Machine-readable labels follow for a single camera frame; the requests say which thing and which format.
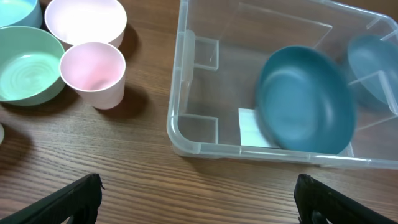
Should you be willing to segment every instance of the clear plastic bin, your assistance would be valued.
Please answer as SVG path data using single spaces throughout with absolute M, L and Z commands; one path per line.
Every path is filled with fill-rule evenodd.
M 361 34 L 398 42 L 398 25 L 385 15 L 333 1 L 181 0 L 167 120 L 175 152 L 398 169 L 398 106 L 383 71 L 349 81 L 353 89 L 362 82 L 380 82 L 389 104 L 379 110 L 358 104 L 354 138 L 338 155 L 289 151 L 272 144 L 247 146 L 256 142 L 248 138 L 255 138 L 256 130 L 248 120 L 249 126 L 239 123 L 245 111 L 254 109 L 254 87 L 273 52 L 306 45 L 341 63 L 349 41 Z

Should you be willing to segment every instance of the pink cup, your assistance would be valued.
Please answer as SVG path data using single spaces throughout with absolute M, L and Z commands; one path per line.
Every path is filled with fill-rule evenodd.
M 75 45 L 60 62 L 63 81 L 98 109 L 118 105 L 124 95 L 126 61 L 114 46 L 99 42 Z

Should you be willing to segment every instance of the white bowl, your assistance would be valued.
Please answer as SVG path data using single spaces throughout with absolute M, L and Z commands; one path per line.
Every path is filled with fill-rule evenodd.
M 86 42 L 119 47 L 127 15 L 117 0 L 53 0 L 45 10 L 44 20 L 65 50 Z

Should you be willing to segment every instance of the wooden table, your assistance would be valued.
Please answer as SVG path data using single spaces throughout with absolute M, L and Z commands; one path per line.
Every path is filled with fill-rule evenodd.
M 346 2 L 398 16 L 393 0 Z M 97 223 L 298 223 L 293 189 L 306 173 L 398 221 L 398 171 L 176 155 L 165 127 L 180 1 L 121 3 L 130 40 L 121 47 L 121 105 L 98 111 L 66 88 L 41 106 L 0 107 L 0 218 L 99 173 L 106 190 Z

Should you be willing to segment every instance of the teal bowl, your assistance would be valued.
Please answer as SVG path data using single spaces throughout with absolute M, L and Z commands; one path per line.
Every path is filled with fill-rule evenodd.
M 0 28 L 30 26 L 39 28 L 43 14 L 39 0 L 0 0 Z
M 65 51 L 48 32 L 22 26 L 1 28 L 0 49 L 1 103 L 39 105 L 65 86 L 59 72 Z
M 356 126 L 342 72 L 325 55 L 302 46 L 271 55 L 257 83 L 256 112 L 263 133 L 294 151 L 338 154 Z

